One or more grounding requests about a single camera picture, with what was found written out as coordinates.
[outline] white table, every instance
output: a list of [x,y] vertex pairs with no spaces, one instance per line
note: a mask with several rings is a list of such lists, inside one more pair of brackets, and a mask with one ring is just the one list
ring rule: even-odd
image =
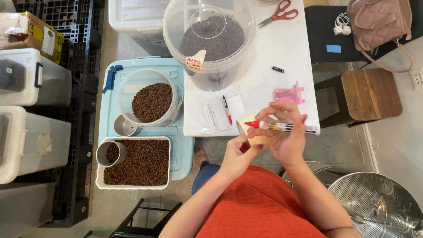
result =
[[[272,16],[279,2],[250,0],[255,24]],[[305,103],[298,105],[298,108],[301,114],[308,114],[306,125],[320,127],[303,1],[292,0],[287,11],[291,9],[299,11],[296,18],[277,20],[263,28],[257,28],[254,43],[229,87],[221,91],[206,92],[196,87],[185,73],[185,136],[238,136],[236,127],[212,134],[204,105],[209,101],[221,99],[223,95],[230,98],[239,94],[247,115],[257,113],[273,101],[273,91],[276,88],[292,88],[295,81],[298,81],[300,87],[305,87],[301,94]],[[284,69],[285,73],[272,70],[273,66]]]

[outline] pink handbag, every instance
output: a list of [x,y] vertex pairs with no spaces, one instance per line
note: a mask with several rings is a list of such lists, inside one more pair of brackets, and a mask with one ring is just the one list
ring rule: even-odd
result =
[[[398,42],[405,34],[407,34],[406,40],[411,39],[412,13],[408,0],[351,0],[347,6],[347,14],[351,22],[355,48],[366,58],[394,73],[408,72],[413,67],[413,55]],[[410,58],[409,69],[394,70],[379,65],[366,53],[392,40]]]

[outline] scissors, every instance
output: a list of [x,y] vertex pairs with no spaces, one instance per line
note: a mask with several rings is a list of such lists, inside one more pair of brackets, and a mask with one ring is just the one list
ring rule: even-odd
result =
[[[287,4],[284,7],[280,7],[282,3],[287,2]],[[267,24],[276,21],[276,20],[291,20],[298,16],[298,10],[292,9],[290,11],[284,12],[289,6],[291,5],[291,0],[283,0],[279,3],[279,6],[277,7],[277,10],[273,16],[267,18],[266,20],[259,23],[257,26],[260,26],[259,28],[262,28],[263,26],[266,26]],[[293,17],[288,17],[288,15],[296,13]]]

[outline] hand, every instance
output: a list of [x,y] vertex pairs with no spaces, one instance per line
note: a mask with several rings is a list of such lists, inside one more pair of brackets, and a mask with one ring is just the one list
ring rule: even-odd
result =
[[256,120],[274,122],[269,115],[277,118],[278,122],[294,124],[291,132],[280,132],[275,130],[248,129],[248,138],[255,136],[266,136],[269,140],[269,147],[283,166],[295,165],[302,161],[302,152],[305,146],[305,125],[307,115],[300,115],[296,104],[291,102],[271,102],[268,108],[261,110],[255,117]]
[[240,148],[242,143],[246,141],[247,136],[245,134],[228,141],[222,166],[217,173],[229,182],[233,182],[235,179],[243,175],[253,158],[263,149],[262,144],[255,145],[243,154]]

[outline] orange top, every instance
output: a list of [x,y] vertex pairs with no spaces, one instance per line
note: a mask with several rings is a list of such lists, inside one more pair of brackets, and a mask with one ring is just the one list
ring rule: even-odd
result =
[[325,237],[279,176],[249,166],[217,199],[197,237]]

